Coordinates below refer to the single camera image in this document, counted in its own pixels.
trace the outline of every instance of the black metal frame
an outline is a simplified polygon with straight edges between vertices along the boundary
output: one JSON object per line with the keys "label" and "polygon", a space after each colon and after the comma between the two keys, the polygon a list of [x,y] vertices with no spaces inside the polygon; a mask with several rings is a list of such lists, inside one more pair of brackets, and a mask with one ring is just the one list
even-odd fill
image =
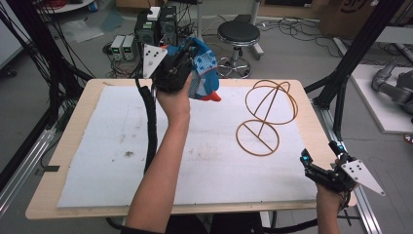
{"label": "black metal frame", "polygon": [[[84,81],[89,81],[93,77],[84,71],[78,69],[73,64],[69,63],[58,48],[49,28],[43,23],[40,18],[33,1],[31,0],[7,0],[10,8],[23,25],[25,31],[29,35],[31,41],[36,46],[37,51],[43,56],[48,63],[50,80],[48,84],[50,107],[45,112],[43,117],[31,131],[29,136],[24,140],[19,150],[15,153],[13,158],[6,165],[5,169],[0,173],[0,192],[8,184],[9,180],[16,172],[21,162],[26,157],[32,145],[36,142],[39,135],[45,129],[49,129],[58,118],[58,109],[61,106],[64,98],[77,99],[83,92],[83,87],[79,84],[76,77]],[[9,28],[9,30],[19,40],[23,49],[36,63],[36,56],[33,49],[21,39],[19,34],[10,23],[7,16],[0,12],[0,20]],[[64,88],[65,97],[61,96],[59,89]]]}
{"label": "black metal frame", "polygon": [[403,0],[380,0],[336,69],[327,77],[304,89],[306,93],[310,93],[320,87],[324,87],[319,96],[314,98],[314,105],[318,105],[321,109],[328,109],[330,103],[337,96],[333,131],[339,140],[342,140],[341,124],[347,82],[359,62],[380,36],[403,2]]}

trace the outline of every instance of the human arm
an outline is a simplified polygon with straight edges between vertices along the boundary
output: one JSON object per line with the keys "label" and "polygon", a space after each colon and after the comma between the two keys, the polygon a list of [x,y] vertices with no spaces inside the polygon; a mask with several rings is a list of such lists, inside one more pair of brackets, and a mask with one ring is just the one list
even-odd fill
{"label": "human arm", "polygon": [[168,128],[150,167],[132,199],[126,226],[164,233],[175,196],[180,162],[190,121],[188,91],[191,75],[182,90],[157,99],[168,117]]}
{"label": "human arm", "polygon": [[317,186],[317,218],[319,221],[319,234],[338,234],[337,215],[340,205],[343,202],[343,197],[336,194],[325,187],[316,184]]}

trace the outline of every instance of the blue plush toy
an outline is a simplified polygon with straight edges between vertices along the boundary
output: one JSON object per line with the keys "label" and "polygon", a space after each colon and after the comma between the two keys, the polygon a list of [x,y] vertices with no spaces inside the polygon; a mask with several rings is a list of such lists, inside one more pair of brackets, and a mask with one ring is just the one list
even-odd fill
{"label": "blue plush toy", "polygon": [[216,93],[219,88],[219,76],[216,71],[217,62],[213,51],[198,38],[188,37],[178,47],[167,46],[168,55],[173,56],[193,39],[198,51],[193,59],[192,82],[189,89],[189,98],[200,100],[220,101]]}

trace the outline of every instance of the black stool seat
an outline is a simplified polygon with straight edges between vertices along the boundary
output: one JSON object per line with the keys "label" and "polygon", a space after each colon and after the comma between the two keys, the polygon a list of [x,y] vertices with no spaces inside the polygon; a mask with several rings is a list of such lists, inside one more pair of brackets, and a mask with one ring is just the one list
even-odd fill
{"label": "black stool seat", "polygon": [[250,46],[258,42],[259,29],[249,22],[227,21],[219,25],[218,37],[235,46]]}

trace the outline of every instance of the stool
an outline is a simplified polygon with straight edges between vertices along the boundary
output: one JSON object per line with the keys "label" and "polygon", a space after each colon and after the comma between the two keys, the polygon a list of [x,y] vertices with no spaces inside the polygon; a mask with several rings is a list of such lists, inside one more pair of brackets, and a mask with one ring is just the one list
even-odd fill
{"label": "stool", "polygon": [[234,50],[230,58],[222,58],[218,62],[218,73],[224,78],[244,79],[249,77],[252,70],[249,62],[242,58],[242,47],[254,45],[259,41],[259,37],[258,28],[249,22],[232,20],[219,25],[219,40],[233,45]]}

